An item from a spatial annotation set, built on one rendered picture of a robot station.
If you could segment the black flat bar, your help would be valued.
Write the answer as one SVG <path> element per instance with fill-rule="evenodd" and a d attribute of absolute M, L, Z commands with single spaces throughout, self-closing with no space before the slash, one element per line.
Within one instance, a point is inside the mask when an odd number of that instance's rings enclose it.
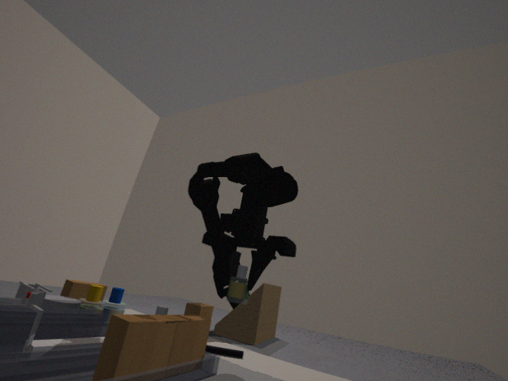
<path fill-rule="evenodd" d="M 212 346 L 212 345 L 206 345 L 206 351 L 211 352 L 211 353 L 226 355 L 226 356 L 238 357 L 238 358 L 243 358 L 243 356 L 244 356 L 244 351 L 239 351 L 239 350 L 230 349 L 230 348 L 222 348 L 222 347 L 217 347 L 217 346 Z"/>

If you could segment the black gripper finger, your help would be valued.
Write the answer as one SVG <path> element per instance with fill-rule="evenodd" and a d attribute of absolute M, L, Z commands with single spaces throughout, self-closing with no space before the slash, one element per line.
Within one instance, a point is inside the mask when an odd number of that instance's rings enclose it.
<path fill-rule="evenodd" d="M 247 290 L 251 291 L 255 283 L 263 273 L 264 269 L 269 265 L 271 260 L 276 260 L 277 256 L 274 256 L 266 252 L 251 251 L 252 253 L 252 265 L 248 277 Z"/>
<path fill-rule="evenodd" d="M 223 247 L 216 247 L 216 249 L 220 250 L 224 259 L 226 281 L 228 286 L 231 276 L 235 277 L 237 273 L 237 267 L 239 264 L 241 253 Z"/>

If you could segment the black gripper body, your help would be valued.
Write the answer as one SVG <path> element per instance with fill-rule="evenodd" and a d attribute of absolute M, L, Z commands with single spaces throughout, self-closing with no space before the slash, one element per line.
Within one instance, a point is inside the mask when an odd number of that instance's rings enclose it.
<path fill-rule="evenodd" d="M 257 252 L 266 252 L 275 256 L 278 252 L 281 256 L 296 257 L 296 245 L 287 237 L 269 236 L 265 240 L 264 226 L 268 223 L 267 211 L 255 206 L 241 206 L 240 214 L 248 214 L 249 210 L 260 212 L 260 228 L 256 230 L 256 236 L 246 234 L 235 234 L 231 232 L 230 237 L 222 232 L 207 231 L 204 233 L 202 243 L 213 247 L 229 248 L 237 251 L 238 248 L 253 248 Z"/>

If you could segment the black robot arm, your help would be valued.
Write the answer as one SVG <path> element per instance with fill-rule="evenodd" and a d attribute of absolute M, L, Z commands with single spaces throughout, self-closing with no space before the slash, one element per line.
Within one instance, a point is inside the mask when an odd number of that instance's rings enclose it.
<path fill-rule="evenodd" d="M 213 177 L 213 179 L 206 179 Z M 221 214 L 217 211 L 219 199 L 218 177 L 227 177 L 229 181 L 245 185 L 241 206 L 255 206 L 267 211 L 268 207 L 292 202 L 298 195 L 298 184 L 283 166 L 271 168 L 259 153 L 231 156 L 225 161 L 208 162 L 198 165 L 197 171 L 190 178 L 189 195 L 202 213 L 206 231 L 234 232 L 256 236 L 260 228 L 260 212 L 249 210 L 248 214 L 240 214 L 233 209 L 232 214 Z M 235 210 L 235 211 L 234 211 Z M 225 263 L 220 250 L 211 246 L 214 254 L 214 282 L 217 295 L 228 297 Z M 226 288 L 224 288 L 226 287 Z"/>

